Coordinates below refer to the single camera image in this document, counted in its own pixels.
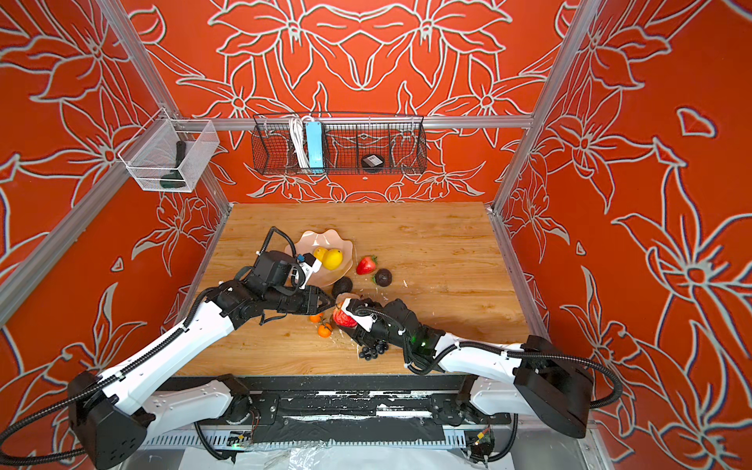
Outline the red apple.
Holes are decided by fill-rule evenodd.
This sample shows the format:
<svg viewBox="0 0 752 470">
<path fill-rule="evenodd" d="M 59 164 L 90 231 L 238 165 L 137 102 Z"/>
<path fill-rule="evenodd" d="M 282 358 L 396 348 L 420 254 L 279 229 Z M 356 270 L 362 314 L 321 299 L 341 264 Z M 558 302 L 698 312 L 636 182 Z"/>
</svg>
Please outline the red apple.
<svg viewBox="0 0 752 470">
<path fill-rule="evenodd" d="M 332 319 L 341 328 L 356 328 L 358 326 L 358 323 L 342 309 L 335 309 Z"/>
</svg>

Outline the large yellow lemon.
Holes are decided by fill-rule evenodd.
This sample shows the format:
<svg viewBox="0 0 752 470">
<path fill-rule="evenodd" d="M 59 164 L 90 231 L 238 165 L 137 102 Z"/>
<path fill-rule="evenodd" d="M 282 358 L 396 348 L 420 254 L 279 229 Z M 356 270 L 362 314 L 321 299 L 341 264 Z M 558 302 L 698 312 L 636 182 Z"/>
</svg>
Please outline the large yellow lemon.
<svg viewBox="0 0 752 470">
<path fill-rule="evenodd" d="M 334 271 L 339 268 L 339 266 L 343 263 L 343 260 L 344 255 L 340 249 L 330 249 L 328 250 L 326 257 L 322 261 L 322 265 L 324 268 Z"/>
</svg>

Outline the small yellow fruit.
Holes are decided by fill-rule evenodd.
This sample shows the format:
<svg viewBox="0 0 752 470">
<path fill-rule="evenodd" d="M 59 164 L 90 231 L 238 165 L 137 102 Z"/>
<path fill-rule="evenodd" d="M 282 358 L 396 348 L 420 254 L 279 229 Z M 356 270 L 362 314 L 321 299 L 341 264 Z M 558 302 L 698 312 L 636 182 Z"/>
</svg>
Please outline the small yellow fruit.
<svg viewBox="0 0 752 470">
<path fill-rule="evenodd" d="M 326 257 L 327 252 L 328 250 L 326 248 L 319 246 L 316 247 L 313 251 L 313 256 L 315 256 L 317 260 L 320 260 L 322 262 Z"/>
</svg>

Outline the red strawberry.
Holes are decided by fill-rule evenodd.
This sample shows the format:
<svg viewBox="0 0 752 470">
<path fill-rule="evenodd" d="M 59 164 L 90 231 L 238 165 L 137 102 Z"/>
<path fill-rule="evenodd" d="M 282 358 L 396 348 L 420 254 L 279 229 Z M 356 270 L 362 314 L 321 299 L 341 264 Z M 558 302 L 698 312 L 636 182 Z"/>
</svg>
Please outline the red strawberry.
<svg viewBox="0 0 752 470">
<path fill-rule="evenodd" d="M 377 258 L 374 256 L 363 257 L 356 266 L 357 275 L 366 275 L 376 272 L 378 266 Z"/>
</svg>

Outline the pink scalloped fruit bowl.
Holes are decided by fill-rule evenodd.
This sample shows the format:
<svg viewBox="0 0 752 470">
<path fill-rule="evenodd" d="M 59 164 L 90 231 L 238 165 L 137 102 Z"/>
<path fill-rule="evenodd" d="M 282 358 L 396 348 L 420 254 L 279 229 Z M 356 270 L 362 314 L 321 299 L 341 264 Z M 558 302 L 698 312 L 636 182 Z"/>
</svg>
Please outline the pink scalloped fruit bowl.
<svg viewBox="0 0 752 470">
<path fill-rule="evenodd" d="M 354 265 L 354 244 L 343 240 L 334 229 L 323 233 L 306 231 L 295 248 L 297 255 L 303 257 L 298 264 L 305 272 L 307 286 L 331 286 Z"/>
</svg>

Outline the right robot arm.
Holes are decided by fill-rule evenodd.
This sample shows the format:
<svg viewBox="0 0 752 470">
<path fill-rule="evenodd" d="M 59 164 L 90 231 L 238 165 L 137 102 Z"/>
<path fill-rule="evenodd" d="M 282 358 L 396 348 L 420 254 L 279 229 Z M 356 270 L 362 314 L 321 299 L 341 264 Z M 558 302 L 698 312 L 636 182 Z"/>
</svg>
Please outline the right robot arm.
<svg viewBox="0 0 752 470">
<path fill-rule="evenodd" d="M 545 338 L 531 335 L 515 344 L 464 339 L 421 323 L 401 300 L 379 305 L 344 297 L 333 319 L 360 345 L 363 360 L 375 360 L 389 348 L 398 348 L 405 368 L 415 375 L 470 376 L 461 403 L 471 410 L 485 416 L 534 415 L 570 438 L 584 438 L 591 411 L 612 405 L 624 392 L 613 370 L 563 354 Z"/>
</svg>

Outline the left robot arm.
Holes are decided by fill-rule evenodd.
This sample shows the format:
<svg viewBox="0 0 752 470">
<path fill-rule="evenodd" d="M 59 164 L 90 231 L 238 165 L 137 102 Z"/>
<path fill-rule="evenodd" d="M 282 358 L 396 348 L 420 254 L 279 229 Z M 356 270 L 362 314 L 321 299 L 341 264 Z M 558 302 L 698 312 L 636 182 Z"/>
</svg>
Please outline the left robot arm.
<svg viewBox="0 0 752 470">
<path fill-rule="evenodd" d="M 48 456 L 2 454 L 2 464 L 33 466 L 88 456 L 96 468 L 110 469 L 153 437 L 225 415 L 243 396 L 226 379 L 183 391 L 169 405 L 159 405 L 155 393 L 200 352 L 246 322 L 267 323 L 268 311 L 283 318 L 318 315 L 333 307 L 333 298 L 309 283 L 321 268 L 321 260 L 311 253 L 260 252 L 255 263 L 233 279 L 202 291 L 188 315 L 150 345 L 98 375 L 83 372 L 76 376 L 68 385 L 66 399 L 1 433 L 7 441 L 41 418 L 66 409 L 79 448 Z"/>
</svg>

